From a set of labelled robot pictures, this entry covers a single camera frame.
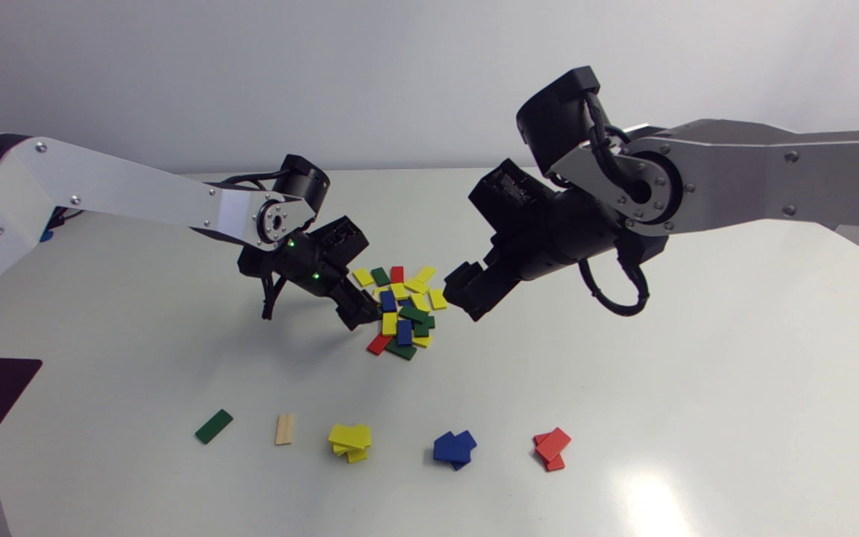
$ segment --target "pile of colored blocks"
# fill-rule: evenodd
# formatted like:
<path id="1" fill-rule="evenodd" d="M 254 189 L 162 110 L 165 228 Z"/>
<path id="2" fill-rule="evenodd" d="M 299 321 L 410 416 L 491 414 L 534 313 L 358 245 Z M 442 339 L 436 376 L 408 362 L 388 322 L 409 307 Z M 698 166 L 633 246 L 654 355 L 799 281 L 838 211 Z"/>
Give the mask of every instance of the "pile of colored blocks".
<path id="1" fill-rule="evenodd" d="M 328 436 L 333 452 L 337 456 L 347 455 L 347 462 L 351 465 L 355 462 L 367 459 L 367 448 L 372 445 L 371 432 L 364 424 L 356 424 L 352 427 L 347 425 L 334 425 Z"/>
<path id="2" fill-rule="evenodd" d="M 411 360 L 416 355 L 416 347 L 430 346 L 430 330 L 436 327 L 436 318 L 430 315 L 430 304 L 433 310 L 445 310 L 449 306 L 443 289 L 430 289 L 430 278 L 435 273 L 432 266 L 424 266 L 410 279 L 403 276 L 402 266 L 393 266 L 389 275 L 382 266 L 372 271 L 358 268 L 353 272 L 362 288 L 376 285 L 373 298 L 383 308 L 380 333 L 371 341 L 368 351 L 373 354 L 391 351 Z"/>

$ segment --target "stack of yellow blocks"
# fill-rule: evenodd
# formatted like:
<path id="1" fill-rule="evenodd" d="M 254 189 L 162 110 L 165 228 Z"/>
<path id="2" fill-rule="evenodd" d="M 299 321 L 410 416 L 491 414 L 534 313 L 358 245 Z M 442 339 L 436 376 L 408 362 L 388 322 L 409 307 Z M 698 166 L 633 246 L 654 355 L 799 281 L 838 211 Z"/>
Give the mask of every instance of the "stack of yellow blocks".
<path id="1" fill-rule="evenodd" d="M 364 424 L 356 424 L 352 427 L 335 424 L 327 439 L 333 446 L 334 454 L 337 456 L 347 454 L 347 462 L 351 465 L 367 459 L 367 448 L 372 443 L 369 427 Z"/>

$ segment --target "white table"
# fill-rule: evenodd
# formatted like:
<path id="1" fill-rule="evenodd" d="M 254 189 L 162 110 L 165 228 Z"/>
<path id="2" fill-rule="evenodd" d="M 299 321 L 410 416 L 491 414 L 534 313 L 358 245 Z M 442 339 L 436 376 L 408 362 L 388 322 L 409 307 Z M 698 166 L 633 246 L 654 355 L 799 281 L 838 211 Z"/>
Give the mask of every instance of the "white table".
<path id="1" fill-rule="evenodd" d="M 488 249 L 466 200 L 486 171 L 334 172 L 319 221 L 364 229 L 351 268 L 430 264 L 442 286 Z M 635 318 L 556 272 L 480 323 L 440 312 L 412 362 L 293 286 L 260 320 L 238 253 L 89 214 L 0 279 L 0 357 L 45 361 L 0 428 L 14 535 L 859 534 L 859 248 L 825 228 L 673 237 Z M 592 265 L 634 297 L 613 255 Z M 219 408 L 234 422 L 203 446 Z M 330 452 L 335 422 L 371 426 L 368 461 Z M 547 474 L 532 436 L 556 426 L 573 441 Z M 433 462 L 464 429 L 473 462 Z"/>

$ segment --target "green block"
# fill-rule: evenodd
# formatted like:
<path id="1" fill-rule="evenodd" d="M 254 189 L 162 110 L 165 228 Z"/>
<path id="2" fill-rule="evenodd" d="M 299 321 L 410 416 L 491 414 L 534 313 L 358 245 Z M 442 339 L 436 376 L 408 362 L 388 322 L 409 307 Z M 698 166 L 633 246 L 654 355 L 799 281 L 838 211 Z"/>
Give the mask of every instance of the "green block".
<path id="1" fill-rule="evenodd" d="M 214 436 L 217 436 L 219 432 L 224 431 L 224 428 L 231 422 L 234 421 L 232 415 L 227 414 L 227 411 L 221 409 L 218 411 L 218 414 L 215 414 L 214 417 L 208 419 L 207 424 L 204 424 L 201 429 L 198 429 L 198 432 L 194 434 L 207 445 L 208 442 L 211 442 L 214 439 Z"/>
<path id="2" fill-rule="evenodd" d="M 403 306 L 403 308 L 400 308 L 397 314 L 404 319 L 412 319 L 417 323 L 427 322 L 427 317 L 430 316 L 429 313 L 420 312 L 420 310 L 417 310 L 416 308 L 410 308 L 410 306 Z"/>
<path id="3" fill-rule="evenodd" d="M 407 360 L 412 360 L 416 356 L 416 347 L 400 347 L 396 344 L 396 339 L 389 340 L 389 343 L 386 344 L 386 350 L 396 354 L 397 357 L 406 358 Z"/>
<path id="4" fill-rule="evenodd" d="M 378 286 L 388 286 L 389 285 L 389 276 L 386 275 L 386 271 L 384 271 L 383 267 L 372 269 L 371 276 L 373 276 L 373 281 L 376 282 Z"/>

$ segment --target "white wall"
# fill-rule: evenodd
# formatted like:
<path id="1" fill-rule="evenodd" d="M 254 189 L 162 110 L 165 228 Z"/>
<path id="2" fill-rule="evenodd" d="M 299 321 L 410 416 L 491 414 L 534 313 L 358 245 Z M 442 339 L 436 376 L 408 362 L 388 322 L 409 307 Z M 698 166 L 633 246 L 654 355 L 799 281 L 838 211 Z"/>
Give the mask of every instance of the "white wall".
<path id="1" fill-rule="evenodd" d="M 0 0 L 0 132 L 177 172 L 529 163 L 591 64 L 618 125 L 859 126 L 859 1 Z"/>

